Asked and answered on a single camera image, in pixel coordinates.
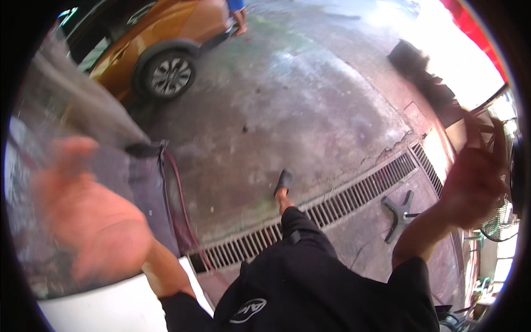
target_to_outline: drain grate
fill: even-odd
[[[415,169],[416,164],[410,153],[404,152],[361,180],[344,184],[339,189],[300,206],[300,209],[319,228],[324,228],[384,194]],[[203,248],[206,259],[216,269],[253,259],[265,248],[282,240],[278,219],[256,231],[231,236]],[[190,254],[190,260],[196,273],[210,270],[198,253]]]
[[[361,181],[303,211],[319,228],[323,228],[381,195],[415,168],[409,154],[402,154]]]
[[[428,178],[430,179],[430,182],[433,186],[433,190],[435,190],[437,196],[441,198],[442,182],[437,176],[435,168],[433,168],[432,163],[426,156],[426,153],[424,152],[424,149],[422,148],[420,143],[413,145],[413,152],[417,156],[418,162],[422,165],[422,168],[428,175]]]

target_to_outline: bare leg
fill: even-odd
[[[236,13],[232,12],[231,14],[236,20],[236,23],[238,23],[238,30],[234,33],[234,36],[237,37],[247,31],[247,26],[245,25],[245,19],[243,18],[241,11]]]
[[[278,212],[281,216],[284,214],[284,211],[286,211],[287,208],[295,206],[295,204],[293,204],[293,202],[287,198],[287,193],[288,190],[286,188],[280,188],[275,195],[275,200],[280,204],[280,209]]]

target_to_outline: metal stand base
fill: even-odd
[[[410,214],[409,209],[411,208],[411,203],[413,202],[413,196],[415,193],[412,190],[409,190],[406,194],[406,199],[404,200],[403,205],[397,205],[387,196],[382,197],[382,203],[393,212],[393,225],[391,230],[386,237],[386,243],[391,243],[395,239],[396,230],[398,225],[407,225],[410,222],[406,222],[408,218],[416,217],[419,214]]]

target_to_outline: black t-shirt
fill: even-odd
[[[184,293],[160,299],[176,331],[438,331],[426,263],[412,258],[385,283],[363,278],[315,247],[267,248],[221,298],[212,319]]]

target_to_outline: open hand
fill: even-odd
[[[448,213],[448,222],[463,229],[477,227],[509,190],[500,179],[507,166],[503,126],[494,118],[494,127],[476,120],[465,116],[467,143],[448,174],[439,202]],[[492,152],[481,138],[482,131],[494,133]]]
[[[56,140],[52,164],[33,179],[47,229],[76,252],[71,274],[79,284],[135,275],[154,242],[145,215],[85,169],[85,160],[97,149],[87,137]]]

